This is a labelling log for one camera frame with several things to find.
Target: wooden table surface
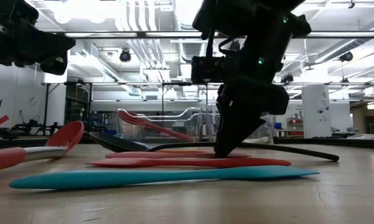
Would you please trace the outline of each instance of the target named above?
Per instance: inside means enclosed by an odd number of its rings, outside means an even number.
[[[287,159],[295,167],[321,174],[275,181],[185,181],[64,192],[7,186],[23,176],[91,169],[84,163],[110,153],[98,145],[78,145],[63,159],[0,170],[0,224],[374,223],[374,150],[294,147],[338,154],[340,162],[240,149],[252,156]]]

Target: green led light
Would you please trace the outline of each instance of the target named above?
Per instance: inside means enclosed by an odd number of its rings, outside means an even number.
[[[258,63],[259,63],[259,65],[263,64],[264,63],[264,58],[260,57]]]

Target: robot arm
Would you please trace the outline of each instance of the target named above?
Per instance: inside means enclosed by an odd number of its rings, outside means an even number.
[[[264,123],[262,113],[286,112],[289,95],[272,81],[283,67],[281,60],[291,38],[311,32],[305,16],[291,13],[303,2],[203,1],[193,27],[202,32],[203,39],[209,38],[209,44],[205,57],[192,59],[191,79],[194,83],[223,83],[217,98],[221,115],[217,157],[227,156],[259,128]],[[226,41],[246,36],[242,49],[227,51],[226,57],[213,57],[210,44],[215,31],[228,36]]]
[[[24,0],[0,0],[0,64],[40,64],[43,72],[63,75],[67,50],[75,40],[37,30],[39,13]]]

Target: teal spatula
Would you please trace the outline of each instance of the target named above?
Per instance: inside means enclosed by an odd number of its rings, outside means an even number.
[[[23,177],[9,186],[15,189],[99,189],[129,184],[176,180],[228,179],[252,180],[299,177],[318,172],[285,166],[237,167],[229,169],[164,171],[164,170],[75,170]]]

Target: utensil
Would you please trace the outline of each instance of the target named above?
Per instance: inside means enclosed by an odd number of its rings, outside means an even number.
[[[285,166],[237,167],[228,169],[164,171],[164,170],[76,170],[23,177],[13,180],[14,189],[99,189],[130,184],[177,180],[255,180],[300,177],[318,172]]]
[[[173,137],[176,137],[176,138],[179,138],[179,139],[187,140],[189,142],[193,142],[194,141],[194,139],[192,137],[190,137],[190,136],[188,136],[186,134],[178,133],[177,131],[173,131],[173,130],[164,128],[164,127],[156,125],[156,124],[154,124],[154,123],[152,123],[150,121],[147,121],[146,119],[143,119],[143,118],[135,118],[135,117],[133,117],[133,116],[137,116],[136,113],[132,113],[132,112],[128,112],[127,113],[125,111],[118,111],[118,116],[122,120],[124,120],[125,122],[127,122],[129,124],[145,126],[145,127],[151,128],[153,130],[156,130],[156,131],[168,134],[170,136],[173,136]]]
[[[95,142],[102,145],[103,147],[113,151],[113,152],[136,152],[136,151],[147,151],[147,152],[156,152],[156,151],[163,151],[168,149],[176,149],[176,148],[183,148],[183,147],[214,147],[217,143],[216,142],[188,142],[188,143],[176,143],[176,144],[164,144],[161,146],[152,147],[150,149],[147,149],[145,147],[133,143],[131,141],[122,139],[122,141],[118,141],[116,137],[107,135],[107,134],[101,134],[101,133],[90,133],[91,138],[94,139]],[[296,153],[296,154],[302,154],[307,156],[314,156],[319,157],[323,159],[328,159],[331,161],[338,161],[339,156],[328,154],[324,152],[316,152],[311,151],[307,149],[298,149],[295,147],[287,147],[287,146],[277,146],[277,145],[267,145],[267,144],[255,144],[255,143],[241,143],[239,148],[255,148],[255,149],[269,149],[274,151],[281,151],[281,152],[290,152],[290,153]]]
[[[215,154],[212,152],[201,153],[168,153],[168,152],[120,152],[107,154],[107,158],[147,158],[147,159],[165,159],[165,158],[206,158],[214,159]],[[231,152],[227,158],[250,157],[247,154]]]
[[[4,115],[3,117],[0,118],[0,124],[3,124],[8,120],[9,120],[9,117],[7,115]]]
[[[105,133],[90,133],[90,137],[99,145],[113,151],[113,152],[144,152],[144,151],[151,151],[150,148],[144,147],[140,144],[137,144],[132,141],[128,141],[125,139],[117,138],[109,134]],[[161,152],[181,152],[181,153],[200,153],[204,151],[200,150],[168,150],[164,149]]]
[[[204,166],[232,168],[245,166],[290,166],[291,162],[267,158],[233,158],[233,159],[147,159],[147,158],[110,158],[89,165],[102,167],[151,167],[151,166]]]
[[[43,147],[0,149],[0,170],[21,162],[61,158],[79,143],[83,132],[83,123],[75,121],[60,128]]]

